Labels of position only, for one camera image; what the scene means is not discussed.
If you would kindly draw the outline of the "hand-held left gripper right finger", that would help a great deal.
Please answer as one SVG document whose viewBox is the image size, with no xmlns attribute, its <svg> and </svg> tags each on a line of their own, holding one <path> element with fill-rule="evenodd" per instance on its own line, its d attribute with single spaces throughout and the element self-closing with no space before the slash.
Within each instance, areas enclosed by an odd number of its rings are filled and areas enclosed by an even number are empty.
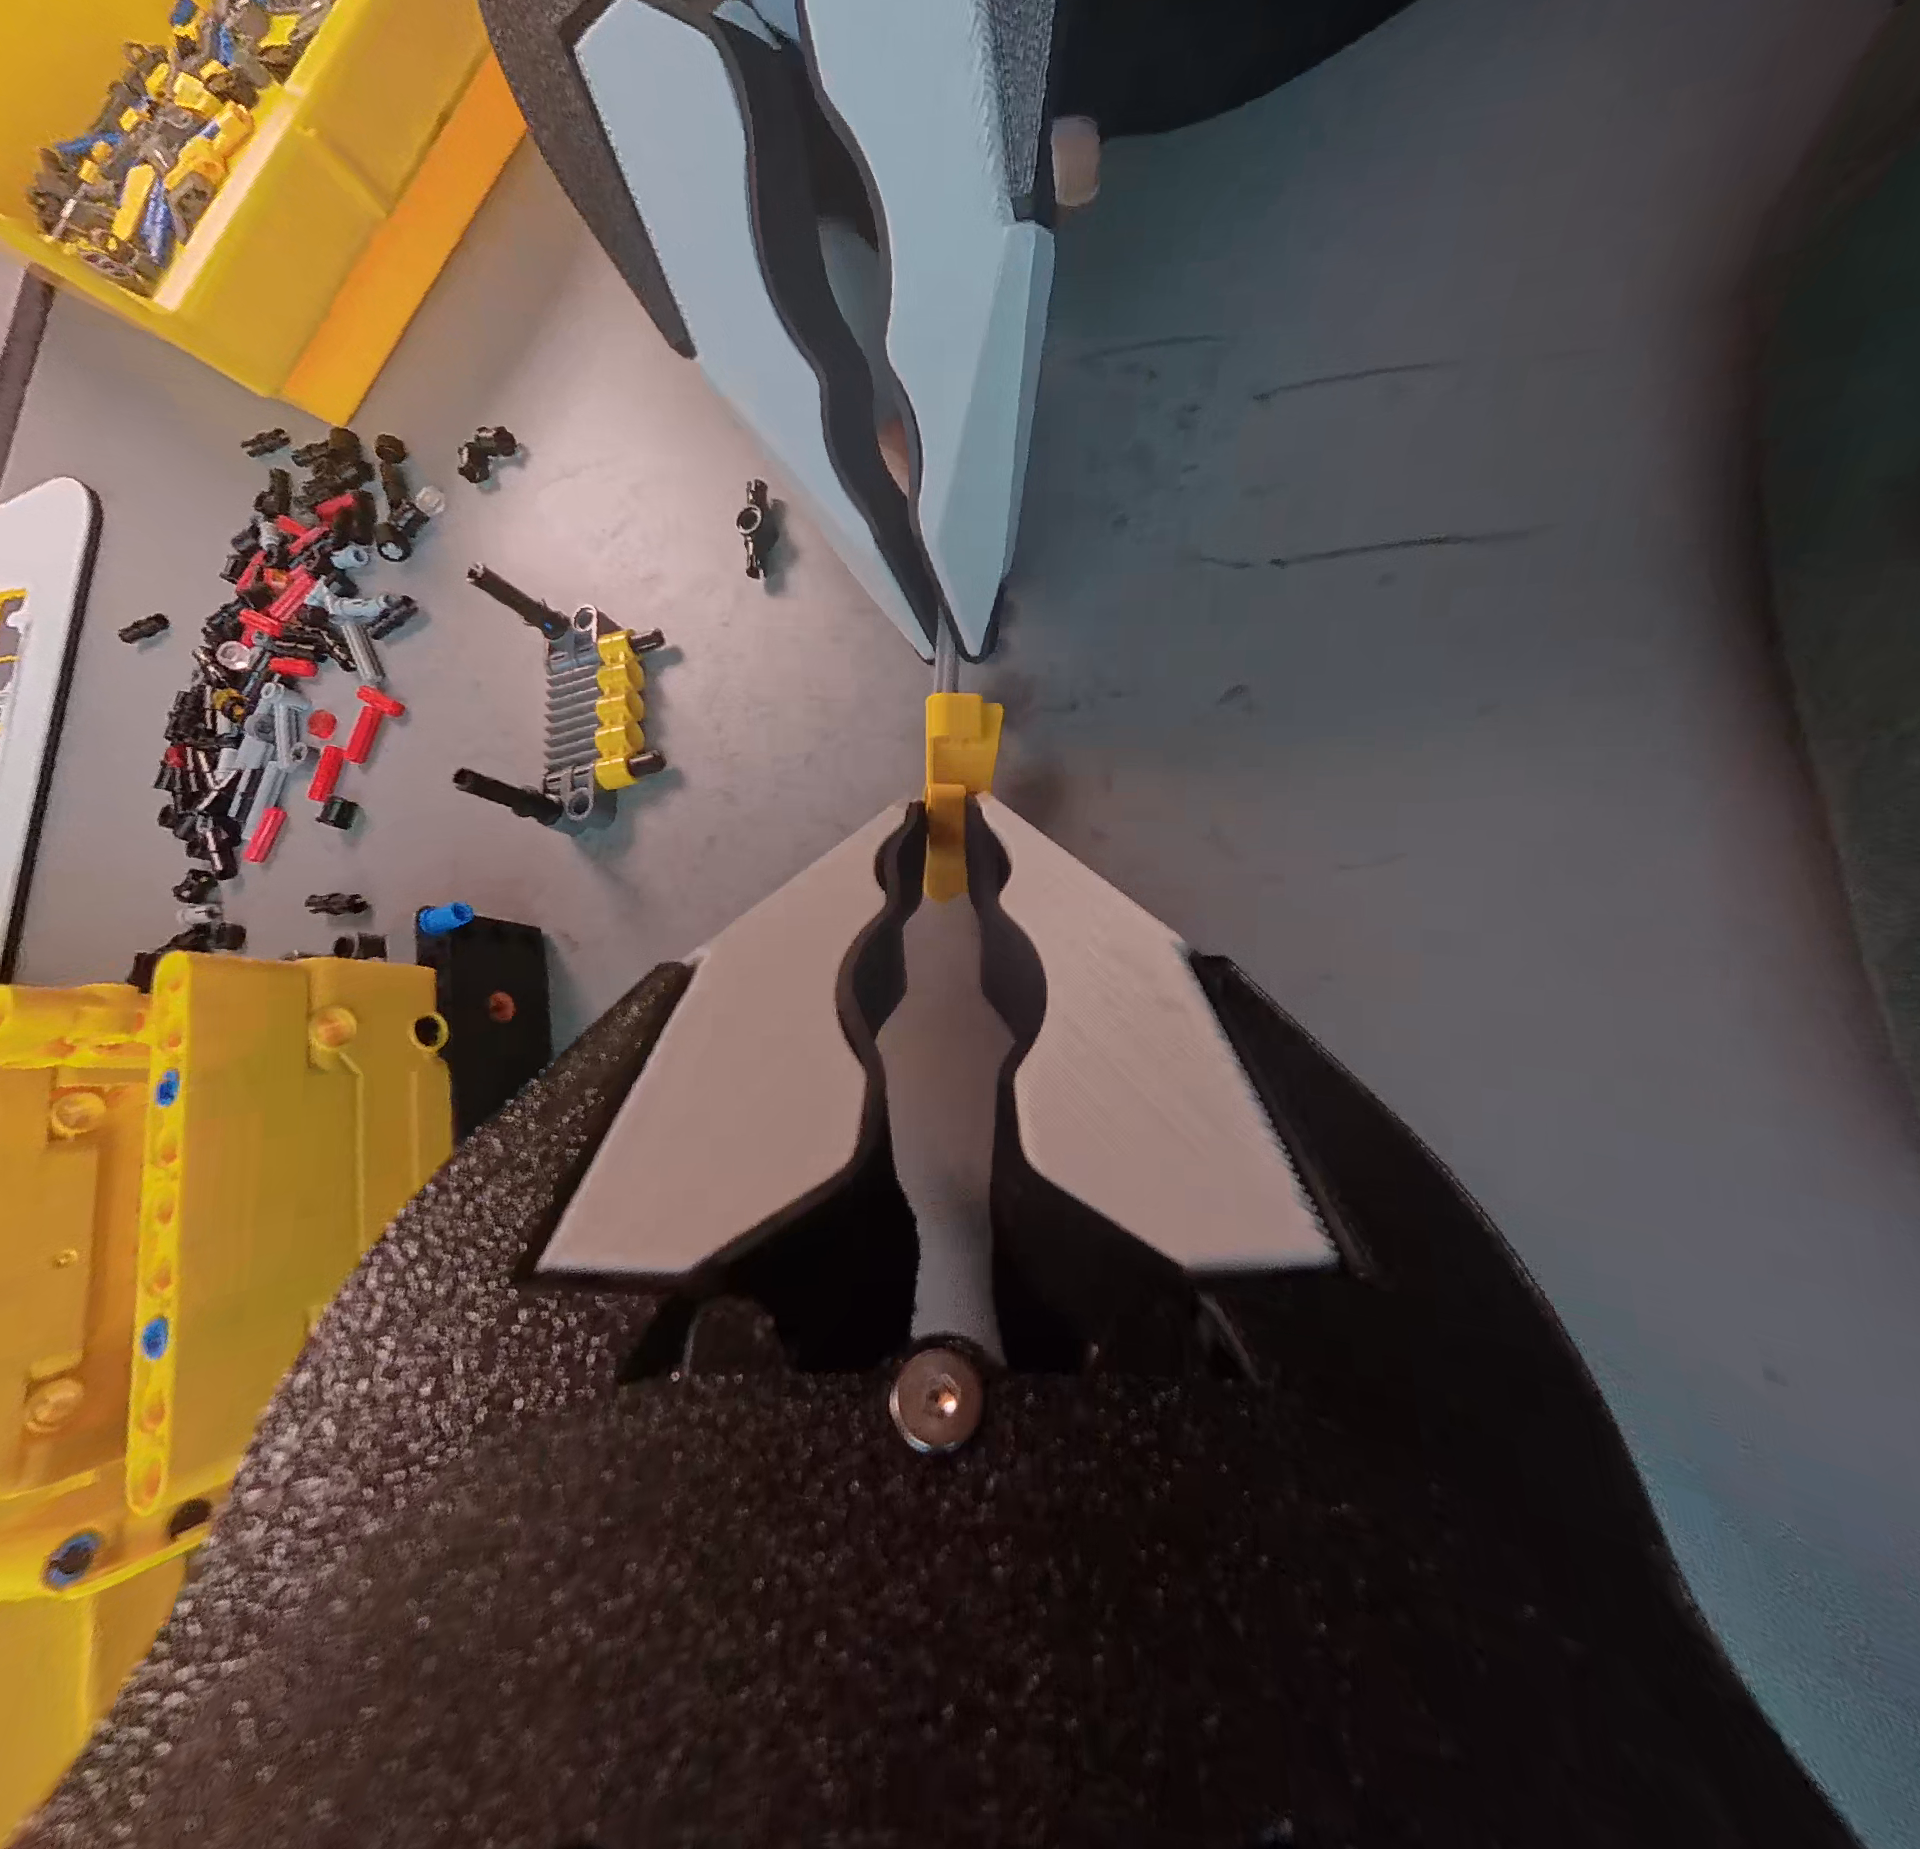
<svg viewBox="0 0 1920 1849">
<path fill-rule="evenodd" d="M 995 1079 L 991 1270 L 1017 1374 L 1180 1377 L 1218 1294 L 1341 1266 L 1187 941 L 995 798 L 971 802 Z"/>
</svg>

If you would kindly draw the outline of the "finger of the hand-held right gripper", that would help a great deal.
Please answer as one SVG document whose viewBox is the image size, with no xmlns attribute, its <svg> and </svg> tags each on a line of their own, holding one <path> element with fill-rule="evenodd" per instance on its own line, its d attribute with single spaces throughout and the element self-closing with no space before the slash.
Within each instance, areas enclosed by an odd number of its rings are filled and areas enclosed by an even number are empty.
<svg viewBox="0 0 1920 1849">
<path fill-rule="evenodd" d="M 1019 211 L 989 0 L 800 0 L 804 48 L 884 228 L 911 515 L 959 653 L 1016 557 L 1056 242 Z"/>
<path fill-rule="evenodd" d="M 679 0 L 600 0 L 569 39 L 698 370 L 931 658 L 939 581 L 877 443 L 877 373 L 830 287 L 777 47 Z"/>
</svg>

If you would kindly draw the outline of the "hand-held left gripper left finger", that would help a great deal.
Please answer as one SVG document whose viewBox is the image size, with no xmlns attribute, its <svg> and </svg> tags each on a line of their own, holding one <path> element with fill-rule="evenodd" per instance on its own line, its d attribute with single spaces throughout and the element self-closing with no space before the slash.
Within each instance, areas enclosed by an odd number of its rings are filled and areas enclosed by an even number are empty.
<svg viewBox="0 0 1920 1849">
<path fill-rule="evenodd" d="M 536 1281 L 655 1315 L 625 1379 L 698 1356 L 865 1374 L 906 1353 L 921 1274 L 878 1032 L 906 997 L 926 806 L 884 810 L 686 964 L 659 1034 L 557 1213 Z"/>
</svg>

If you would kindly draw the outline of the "yellow lego bracket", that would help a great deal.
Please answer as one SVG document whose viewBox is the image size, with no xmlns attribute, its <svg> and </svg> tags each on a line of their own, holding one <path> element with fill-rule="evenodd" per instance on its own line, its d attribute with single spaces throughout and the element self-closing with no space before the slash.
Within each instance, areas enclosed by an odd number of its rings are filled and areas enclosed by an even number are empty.
<svg viewBox="0 0 1920 1849">
<path fill-rule="evenodd" d="M 995 786 L 1004 710 L 977 692 L 942 690 L 926 702 L 926 896 L 970 890 L 967 810 Z"/>
</svg>

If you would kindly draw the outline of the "heap of grey yellow lego parts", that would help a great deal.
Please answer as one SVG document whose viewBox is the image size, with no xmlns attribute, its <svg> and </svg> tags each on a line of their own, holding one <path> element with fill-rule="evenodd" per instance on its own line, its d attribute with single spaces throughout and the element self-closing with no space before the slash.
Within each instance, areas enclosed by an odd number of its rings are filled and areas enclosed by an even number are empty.
<svg viewBox="0 0 1920 1849">
<path fill-rule="evenodd" d="M 93 123 L 37 148 L 40 239 L 155 298 L 338 4 L 174 0 L 166 37 L 124 47 Z"/>
</svg>

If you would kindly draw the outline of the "yellow black lego model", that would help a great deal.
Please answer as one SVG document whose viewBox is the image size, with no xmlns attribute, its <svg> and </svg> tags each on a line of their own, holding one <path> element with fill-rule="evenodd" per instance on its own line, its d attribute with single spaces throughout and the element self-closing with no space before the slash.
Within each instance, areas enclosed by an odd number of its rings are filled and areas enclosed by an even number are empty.
<svg viewBox="0 0 1920 1849">
<path fill-rule="evenodd" d="M 2 991 L 4 1603 L 170 1575 L 394 1215 L 550 1060 L 546 939 L 428 910 Z"/>
</svg>

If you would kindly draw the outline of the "pile of small lego pins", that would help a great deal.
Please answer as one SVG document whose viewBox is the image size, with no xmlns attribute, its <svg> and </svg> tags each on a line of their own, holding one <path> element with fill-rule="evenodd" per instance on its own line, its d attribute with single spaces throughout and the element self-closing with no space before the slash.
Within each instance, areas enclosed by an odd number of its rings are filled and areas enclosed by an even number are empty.
<svg viewBox="0 0 1920 1849">
<path fill-rule="evenodd" d="M 242 450 L 267 474 L 164 715 L 157 828 L 182 870 L 170 935 L 135 961 L 138 987 L 166 953 L 242 952 L 229 896 L 276 856 L 295 810 L 338 833 L 356 824 L 349 780 L 406 715 L 381 648 L 424 617 L 392 574 L 444 514 L 444 494 L 392 432 L 328 427 L 298 443 L 267 427 Z"/>
</svg>

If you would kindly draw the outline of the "grey yellow lego subassembly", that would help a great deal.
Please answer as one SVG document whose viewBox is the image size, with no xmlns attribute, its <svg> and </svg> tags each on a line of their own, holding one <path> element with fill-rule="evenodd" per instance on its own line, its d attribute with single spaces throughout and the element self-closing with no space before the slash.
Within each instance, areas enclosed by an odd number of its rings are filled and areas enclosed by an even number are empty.
<svg viewBox="0 0 1920 1849">
<path fill-rule="evenodd" d="M 462 767 L 453 789 L 546 831 L 611 828 L 622 795 L 666 768 L 646 733 L 646 658 L 664 634 L 628 629 L 594 605 L 560 612 L 490 565 L 470 565 L 468 584 L 541 637 L 545 768 L 524 789 Z"/>
</svg>

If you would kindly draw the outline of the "white wooden book stand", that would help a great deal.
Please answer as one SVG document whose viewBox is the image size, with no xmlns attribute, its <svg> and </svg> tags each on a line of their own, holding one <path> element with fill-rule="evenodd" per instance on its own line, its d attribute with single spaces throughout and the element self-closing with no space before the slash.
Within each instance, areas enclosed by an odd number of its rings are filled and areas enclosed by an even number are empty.
<svg viewBox="0 0 1920 1849">
<path fill-rule="evenodd" d="M 37 842 L 56 791 L 99 497 L 72 476 L 2 505 L 2 980 L 15 975 Z"/>
</svg>

